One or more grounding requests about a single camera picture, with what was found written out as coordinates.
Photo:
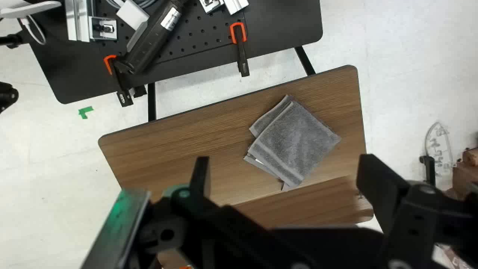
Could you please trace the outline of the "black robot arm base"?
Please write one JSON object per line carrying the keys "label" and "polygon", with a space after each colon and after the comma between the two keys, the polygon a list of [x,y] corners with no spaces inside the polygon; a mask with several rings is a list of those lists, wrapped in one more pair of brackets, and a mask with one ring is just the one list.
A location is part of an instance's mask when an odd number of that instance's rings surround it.
{"label": "black robot arm base", "polygon": [[150,61],[167,43],[188,1],[189,0],[164,0],[149,16],[146,28],[123,56],[123,64],[129,73],[141,73],[147,68]]}

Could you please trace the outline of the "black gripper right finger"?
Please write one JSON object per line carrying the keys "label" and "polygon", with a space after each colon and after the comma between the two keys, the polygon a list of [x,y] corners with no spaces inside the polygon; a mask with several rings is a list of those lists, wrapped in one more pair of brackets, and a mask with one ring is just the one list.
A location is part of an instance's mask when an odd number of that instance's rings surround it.
{"label": "black gripper right finger", "polygon": [[356,188],[383,231],[377,267],[436,269],[436,245],[451,246],[471,267],[478,264],[474,194],[455,200],[430,183],[409,182],[373,153],[359,155]]}

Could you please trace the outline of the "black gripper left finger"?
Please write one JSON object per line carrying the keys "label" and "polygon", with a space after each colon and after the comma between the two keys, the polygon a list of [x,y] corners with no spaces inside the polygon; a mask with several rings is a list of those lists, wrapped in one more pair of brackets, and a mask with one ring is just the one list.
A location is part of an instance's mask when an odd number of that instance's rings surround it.
{"label": "black gripper left finger", "polygon": [[189,182],[171,194],[173,210],[188,222],[231,218],[234,209],[213,203],[209,198],[209,189],[209,158],[197,156]]}

